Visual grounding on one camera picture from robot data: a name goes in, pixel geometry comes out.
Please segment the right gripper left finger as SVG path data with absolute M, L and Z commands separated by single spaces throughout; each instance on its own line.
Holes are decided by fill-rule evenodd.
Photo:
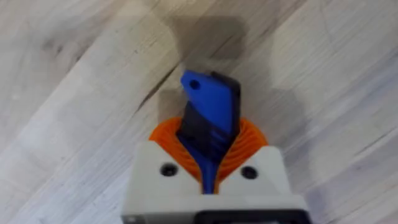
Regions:
M 177 137 L 181 124 L 181 117 L 167 119 L 151 132 L 148 140 L 139 143 L 133 160 L 133 184 L 157 193 L 166 189 L 203 193 L 198 162 Z

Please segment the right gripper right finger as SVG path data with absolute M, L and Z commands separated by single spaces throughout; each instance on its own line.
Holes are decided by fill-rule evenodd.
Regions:
M 289 180 L 278 148 L 252 122 L 241 119 L 239 134 L 218 167 L 215 193 L 229 196 L 286 196 Z

